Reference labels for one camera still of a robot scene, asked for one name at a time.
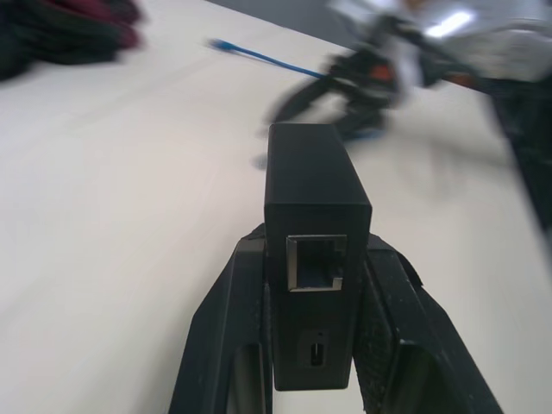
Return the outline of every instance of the blue cable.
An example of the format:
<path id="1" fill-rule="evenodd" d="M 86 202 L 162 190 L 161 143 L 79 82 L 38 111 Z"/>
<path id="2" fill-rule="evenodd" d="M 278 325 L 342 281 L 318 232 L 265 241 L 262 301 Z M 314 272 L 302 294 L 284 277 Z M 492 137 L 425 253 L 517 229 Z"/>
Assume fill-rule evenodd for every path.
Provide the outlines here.
<path id="1" fill-rule="evenodd" d="M 276 60 L 273 58 L 269 58 L 268 56 L 265 56 L 264 54 L 260 54 L 257 52 L 254 52 L 252 50 L 244 49 L 243 47 L 239 47 L 233 43 L 230 43 L 228 41 L 221 41 L 220 39 L 214 39 L 210 42 L 210 45 L 213 46 L 215 49 L 222 50 L 223 52 L 239 52 L 243 54 L 248 54 L 249 56 L 253 56 L 254 58 L 265 60 L 267 62 L 273 63 L 275 65 L 284 67 L 285 69 L 289 69 L 290 71 L 304 73 L 305 75 L 312 76 L 314 78 L 322 78 L 324 75 L 318 72 L 309 71 L 308 69 L 304 69 L 303 67 L 290 65 L 288 63 L 282 62 L 280 60 Z"/>

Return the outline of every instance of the white table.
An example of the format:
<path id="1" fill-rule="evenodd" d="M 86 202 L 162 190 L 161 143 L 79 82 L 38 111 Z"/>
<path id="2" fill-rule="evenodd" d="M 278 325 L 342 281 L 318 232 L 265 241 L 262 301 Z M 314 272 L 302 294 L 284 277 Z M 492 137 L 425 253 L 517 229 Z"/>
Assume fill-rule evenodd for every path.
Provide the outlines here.
<path id="1" fill-rule="evenodd" d="M 166 412 L 194 311 L 263 219 L 265 116 L 304 80 L 204 41 L 311 69 L 341 50 L 199 0 L 147 12 L 147 44 L 122 64 L 43 65 L 0 85 L 2 413 Z M 484 109 L 452 85 L 417 91 L 385 139 L 350 154 L 373 232 L 409 257 L 504 411 L 545 413 L 550 273 Z M 362 412 L 354 378 L 274 406 Z"/>

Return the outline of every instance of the white desk surface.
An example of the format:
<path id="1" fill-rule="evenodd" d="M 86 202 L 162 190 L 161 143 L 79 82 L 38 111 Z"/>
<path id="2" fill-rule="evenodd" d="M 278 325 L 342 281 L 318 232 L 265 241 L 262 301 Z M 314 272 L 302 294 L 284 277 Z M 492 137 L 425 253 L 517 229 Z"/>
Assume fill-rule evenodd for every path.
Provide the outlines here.
<path id="1" fill-rule="evenodd" d="M 264 116 L 341 49 L 200 0 L 148 0 L 121 64 L 37 66 L 0 85 L 0 412 L 162 414 L 191 317 L 262 221 Z M 445 308 L 506 413 L 552 406 L 543 242 L 482 98 L 417 91 L 351 158 L 373 232 Z M 277 393 L 276 414 L 361 413 L 346 391 Z"/>

